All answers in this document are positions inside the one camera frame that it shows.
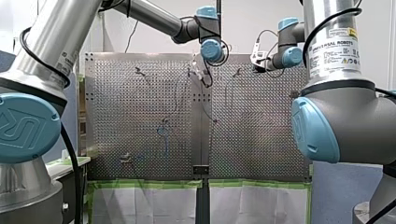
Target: warning label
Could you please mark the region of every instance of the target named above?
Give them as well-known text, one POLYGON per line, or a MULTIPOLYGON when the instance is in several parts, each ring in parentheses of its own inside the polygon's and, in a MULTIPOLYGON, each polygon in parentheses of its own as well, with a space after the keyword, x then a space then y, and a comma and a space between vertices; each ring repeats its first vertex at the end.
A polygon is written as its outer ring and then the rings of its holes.
POLYGON ((309 47, 311 77, 325 77, 337 70, 361 70, 358 41, 351 36, 339 36, 309 47))
POLYGON ((336 36, 353 36, 358 38, 358 33, 353 28, 336 28, 329 31, 329 37, 336 36))

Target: white paper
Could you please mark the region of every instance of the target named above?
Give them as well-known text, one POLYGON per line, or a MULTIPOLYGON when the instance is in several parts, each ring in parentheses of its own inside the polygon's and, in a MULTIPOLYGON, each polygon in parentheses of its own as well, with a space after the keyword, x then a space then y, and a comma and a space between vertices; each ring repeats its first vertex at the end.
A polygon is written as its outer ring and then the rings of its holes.
POLYGON ((93 224, 195 224, 196 189, 97 189, 93 224))
POLYGON ((305 224, 307 189, 211 188, 211 223, 305 224))

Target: wire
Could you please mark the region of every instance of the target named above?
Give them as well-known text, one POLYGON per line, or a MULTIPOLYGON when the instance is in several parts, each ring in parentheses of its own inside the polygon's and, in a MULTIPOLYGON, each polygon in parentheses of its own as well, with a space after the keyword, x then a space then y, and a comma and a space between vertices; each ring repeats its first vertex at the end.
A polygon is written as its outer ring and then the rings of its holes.
MULTIPOLYGON (((301 5, 303 6, 304 5, 303 0, 299 0, 299 1, 300 1, 301 5)), ((362 2, 362 0, 360 0, 359 3, 356 4, 356 7, 360 7, 361 6, 361 2, 362 2)))
POLYGON ((361 6, 361 2, 362 2, 363 0, 360 0, 359 2, 358 2, 358 4, 356 4, 356 6, 355 7, 360 7, 361 6))
POLYGON ((304 44, 303 61, 304 61, 305 67, 306 67, 306 53, 308 52, 308 48, 311 45, 312 40, 315 38, 315 36, 318 34, 318 32, 321 31, 325 27, 325 25, 329 21, 331 21, 339 16, 346 15, 348 13, 354 13, 354 16, 358 16, 359 14, 361 14, 361 12, 362 12, 361 8, 357 8, 357 7, 348 8, 348 9, 342 10, 340 12, 337 12, 337 13, 331 15, 330 17, 326 18, 323 22, 321 22, 317 27, 315 27, 315 29, 311 32, 311 34, 309 34, 308 38, 305 40, 305 44, 304 44))
POLYGON ((180 17, 181 20, 186 20, 186 19, 194 19, 193 16, 185 16, 185 17, 180 17))
POLYGON ((174 108, 174 110, 173 110, 171 113, 169 113, 168 115, 166 115, 166 116, 162 119, 162 122, 166 122, 172 115, 174 115, 174 114, 177 112, 177 108, 178 108, 178 104, 177 104, 177 85, 178 85, 178 83, 180 82, 181 77, 182 77, 183 75, 184 75, 184 72, 181 73, 181 74, 177 77, 177 82, 175 83, 175 91, 174 91, 175 108, 174 108))
POLYGON ((204 86, 205 86, 205 88, 210 88, 210 87, 212 87, 213 86, 213 77, 212 77, 212 73, 210 72, 210 69, 209 69, 209 67, 207 66, 207 61, 206 60, 204 60, 204 66, 205 66, 205 69, 206 69, 206 71, 207 71, 207 74, 209 75, 209 77, 210 77, 210 84, 206 84, 206 82, 204 81, 204 78, 202 77, 202 79, 201 79, 201 82, 202 82, 202 84, 204 84, 204 86))
POLYGON ((381 211, 379 211, 375 216, 370 218, 370 220, 366 224, 374 224, 374 223, 376 223, 381 217, 386 215, 388 212, 390 212, 395 207, 396 207, 396 199, 393 200, 391 203, 389 203, 381 211))
POLYGON ((62 124, 61 135, 64 139, 64 144, 66 145, 67 152, 70 156, 70 161, 72 162, 73 172, 75 175, 75 189, 76 189, 76 213, 75 213, 75 223, 79 224, 81 221, 81 181, 79 179, 79 168, 78 168, 78 160, 76 157, 75 150, 73 149, 73 145, 70 141, 69 135, 67 134, 64 125, 62 124))
POLYGON ((62 79, 64 79, 64 87, 68 87, 70 86, 70 80, 69 77, 67 75, 65 75, 64 73, 62 73, 61 71, 59 71, 58 69, 52 67, 51 65, 44 63, 37 55, 35 55, 27 46, 26 44, 26 35, 30 32, 30 30, 32 29, 32 27, 26 28, 25 30, 23 30, 21 32, 20 35, 20 42, 21 42, 21 46, 22 48, 26 51, 26 53, 32 57, 36 62, 40 63, 41 65, 43 65, 44 67, 46 67, 47 69, 49 69, 51 72, 55 73, 56 75, 60 76, 62 79))
POLYGON ((281 77, 281 76, 283 76, 284 74, 285 74, 285 70, 286 70, 286 68, 284 68, 283 70, 282 70, 282 72, 279 74, 279 75, 276 75, 276 76, 271 76, 271 72, 274 72, 274 71, 267 71, 267 64, 268 64, 268 61, 271 61, 271 58, 269 58, 269 56, 270 56, 270 54, 271 54, 271 52, 275 49, 275 47, 277 46, 277 42, 271 47, 271 49, 267 52, 267 55, 265 56, 265 63, 264 63, 264 70, 265 70, 265 73, 266 74, 268 74, 268 77, 271 77, 271 78, 278 78, 278 77, 281 77))
POLYGON ((128 52, 128 48, 129 48, 129 46, 131 45, 132 36, 134 35, 134 32, 136 32, 136 28, 137 28, 137 24, 138 24, 138 23, 139 23, 139 21, 136 21, 136 23, 134 24, 134 30, 133 30, 132 33, 129 35, 129 38, 128 38, 128 45, 127 45, 126 48, 125 48, 125 53, 128 52))
POLYGON ((257 36, 256 42, 260 42, 260 38, 261 38, 262 35, 263 35, 264 33, 266 33, 266 32, 271 33, 271 34, 273 34, 274 36, 277 37, 277 34, 276 34, 274 31, 272 31, 272 30, 263 30, 263 31, 261 31, 260 34, 257 36))
POLYGON ((110 6, 110 7, 104 7, 104 8, 99 9, 98 12, 108 11, 108 10, 114 8, 114 7, 117 7, 117 6, 121 5, 123 2, 125 2, 125 0, 120 0, 118 3, 116 3, 116 4, 114 4, 114 5, 110 6))
POLYGON ((382 89, 379 89, 379 88, 375 88, 375 91, 384 93, 384 94, 386 94, 388 96, 391 96, 391 97, 396 99, 396 93, 394 93, 392 91, 385 91, 385 90, 382 90, 382 89))
POLYGON ((129 16, 130 16, 129 14, 131 13, 131 4, 132 4, 131 1, 132 0, 128 1, 128 9, 127 9, 127 12, 126 12, 126 18, 129 18, 129 16))

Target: perforated metal panel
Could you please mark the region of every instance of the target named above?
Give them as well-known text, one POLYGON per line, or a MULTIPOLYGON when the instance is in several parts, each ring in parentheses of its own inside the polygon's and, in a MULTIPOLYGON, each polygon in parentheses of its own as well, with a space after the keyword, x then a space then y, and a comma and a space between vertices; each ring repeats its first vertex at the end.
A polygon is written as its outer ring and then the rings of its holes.
POLYGON ((86 60, 89 178, 191 179, 191 56, 86 60))
POLYGON ((209 163, 210 178, 306 181, 309 162, 290 124, 290 94, 304 86, 305 69, 273 78, 232 55, 213 69, 210 91, 188 77, 191 58, 87 56, 89 178, 192 179, 193 165, 209 163))
POLYGON ((309 162, 294 145, 290 123, 290 94, 305 85, 305 69, 274 77, 254 74, 248 55, 232 55, 215 73, 211 178, 307 180, 309 162))

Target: black cable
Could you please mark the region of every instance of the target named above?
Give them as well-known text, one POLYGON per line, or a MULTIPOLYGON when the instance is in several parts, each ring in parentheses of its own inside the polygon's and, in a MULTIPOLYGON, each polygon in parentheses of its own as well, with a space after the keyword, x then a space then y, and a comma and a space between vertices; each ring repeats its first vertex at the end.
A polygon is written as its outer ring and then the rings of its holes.
POLYGON ((108 10, 114 8, 114 7, 117 7, 117 6, 121 5, 123 2, 125 2, 125 0, 120 0, 118 3, 116 3, 116 4, 114 4, 114 5, 110 6, 110 7, 104 7, 104 8, 99 9, 98 12, 108 11, 108 10))
POLYGON ((66 145, 67 152, 70 156, 70 161, 72 162, 73 172, 75 175, 75 189, 76 189, 76 214, 75 214, 75 222, 79 224, 81 221, 81 181, 79 179, 79 168, 78 168, 78 160, 76 157, 75 150, 73 149, 73 145, 70 141, 69 135, 67 135, 67 131, 62 124, 61 135, 64 139, 64 144, 66 145))
POLYGON ((126 18, 129 18, 129 13, 130 13, 130 11, 131 11, 131 1, 132 1, 132 0, 129 0, 129 1, 128 1, 128 9, 127 9, 128 11, 126 12, 126 18))
POLYGON ((375 216, 370 218, 370 220, 366 224, 374 224, 374 223, 376 223, 381 217, 386 215, 388 212, 390 212, 395 207, 396 207, 396 199, 393 202, 389 203, 381 211, 379 211, 375 216))
POLYGON ((59 71, 58 69, 52 67, 51 65, 44 63, 40 58, 38 58, 37 55, 35 55, 27 46, 26 44, 26 35, 30 32, 32 27, 26 28, 25 30, 23 30, 21 32, 20 35, 20 42, 21 42, 21 46, 22 48, 26 51, 26 53, 32 57, 33 59, 35 59, 38 63, 40 63, 41 65, 43 65, 44 67, 46 67, 47 69, 49 69, 51 72, 55 73, 56 75, 60 76, 62 79, 64 79, 65 84, 64 87, 68 87, 70 85, 70 80, 69 77, 67 75, 65 75, 64 73, 62 73, 61 71, 59 71))
POLYGON ((392 92, 392 91, 386 91, 386 90, 382 90, 382 89, 379 89, 379 88, 375 88, 375 91, 384 93, 384 94, 386 94, 387 96, 391 96, 391 97, 393 97, 393 98, 396 99, 396 93, 394 93, 394 92, 392 92))
POLYGON ((132 33, 129 35, 128 45, 126 46, 125 53, 128 52, 128 48, 129 48, 129 46, 131 45, 132 36, 134 35, 134 32, 136 32, 136 28, 137 28, 137 24, 138 24, 138 23, 139 23, 139 21, 136 21, 136 23, 134 24, 134 30, 133 30, 132 33))
POLYGON ((340 12, 337 12, 337 13, 331 15, 330 17, 326 18, 323 22, 321 22, 317 27, 315 27, 315 29, 311 32, 311 34, 309 34, 308 38, 305 40, 305 44, 304 44, 303 61, 304 61, 305 67, 306 67, 306 53, 308 52, 308 48, 309 48, 312 40, 319 33, 319 31, 321 31, 325 27, 325 25, 329 21, 331 21, 339 16, 346 15, 348 13, 354 13, 354 16, 358 16, 359 14, 361 14, 361 12, 362 12, 361 8, 357 8, 357 7, 348 8, 348 9, 342 10, 340 12))
POLYGON ((212 73, 210 72, 209 66, 207 66, 207 62, 206 60, 204 60, 204 65, 205 65, 205 69, 207 71, 207 74, 210 77, 210 84, 206 84, 206 82, 204 81, 204 78, 202 77, 201 82, 202 84, 204 84, 205 88, 210 88, 213 86, 213 77, 212 77, 212 73))
POLYGON ((359 1, 359 3, 358 4, 356 4, 356 6, 355 7, 360 7, 361 6, 361 2, 362 2, 363 0, 360 0, 359 1))
POLYGON ((185 16, 185 17, 180 17, 180 19, 181 20, 186 20, 186 19, 193 19, 194 20, 194 17, 193 16, 185 16))
POLYGON ((257 39, 256 39, 256 42, 257 42, 257 43, 260 42, 260 38, 261 38, 262 35, 263 35, 264 33, 266 33, 266 32, 271 33, 271 34, 273 34, 274 36, 277 37, 277 34, 276 34, 274 31, 272 31, 272 30, 263 30, 263 31, 261 31, 261 32, 259 33, 259 35, 257 36, 257 39))

